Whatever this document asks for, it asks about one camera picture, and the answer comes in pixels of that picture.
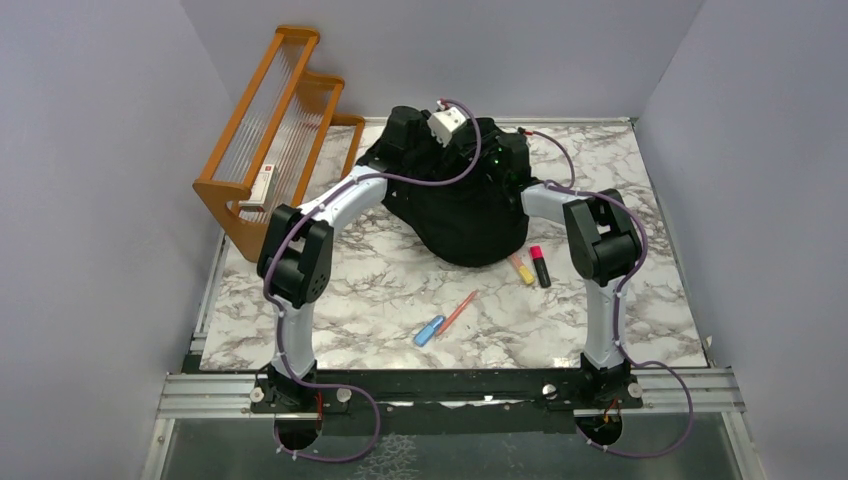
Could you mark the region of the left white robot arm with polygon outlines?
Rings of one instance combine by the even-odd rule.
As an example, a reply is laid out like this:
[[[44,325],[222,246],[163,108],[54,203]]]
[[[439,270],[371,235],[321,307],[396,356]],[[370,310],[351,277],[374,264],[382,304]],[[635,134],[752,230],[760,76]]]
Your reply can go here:
[[[380,203],[391,183],[446,187],[462,181],[479,163],[483,142],[478,120],[457,100],[442,99],[439,105],[439,110],[425,119],[428,139],[444,149],[464,126],[470,126],[474,134],[472,155],[462,158],[464,168],[457,175],[440,180],[402,175],[400,160],[413,150],[398,147],[397,136],[386,127],[377,144],[391,147],[392,153],[375,154],[357,164],[313,201],[300,207],[282,204],[272,214],[257,272],[263,280],[263,295],[276,311],[275,354],[270,366],[281,379],[275,393],[290,410],[309,406],[314,389],[321,386],[312,375],[316,366],[313,314],[330,278],[336,231]]]

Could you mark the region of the black backpack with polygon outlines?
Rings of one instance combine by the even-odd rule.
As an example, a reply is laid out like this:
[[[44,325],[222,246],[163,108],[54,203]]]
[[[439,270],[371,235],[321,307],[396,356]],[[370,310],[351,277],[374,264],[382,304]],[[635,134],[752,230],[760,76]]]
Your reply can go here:
[[[462,181],[441,188],[391,183],[383,200],[385,208],[410,226],[424,246],[442,260],[462,267],[482,267],[506,259],[524,245],[529,218],[512,209],[504,190],[495,184],[484,165],[494,137],[508,133],[490,117],[478,118],[483,150],[479,163]],[[427,138],[424,125],[410,135],[406,147],[412,153],[401,158],[404,176],[428,180],[453,177],[438,173],[437,161],[444,149]],[[474,135],[464,126],[456,135]],[[376,144],[372,154],[392,153]]]

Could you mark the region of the black pink highlighter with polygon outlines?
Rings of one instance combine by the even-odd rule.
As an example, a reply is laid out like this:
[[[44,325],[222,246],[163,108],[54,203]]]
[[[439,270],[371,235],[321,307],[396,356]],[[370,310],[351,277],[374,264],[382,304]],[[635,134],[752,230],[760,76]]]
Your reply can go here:
[[[533,245],[529,251],[539,285],[542,288],[550,288],[552,282],[542,248],[538,245]]]

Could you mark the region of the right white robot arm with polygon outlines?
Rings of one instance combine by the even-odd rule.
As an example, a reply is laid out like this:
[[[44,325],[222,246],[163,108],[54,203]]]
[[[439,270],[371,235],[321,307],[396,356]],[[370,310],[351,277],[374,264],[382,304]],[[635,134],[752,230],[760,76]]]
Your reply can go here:
[[[532,176],[527,138],[500,133],[484,165],[520,215],[566,230],[570,258],[586,287],[587,338],[580,357],[579,398],[600,407],[630,382],[623,338],[627,283],[645,260],[639,222],[615,189],[580,192]]]

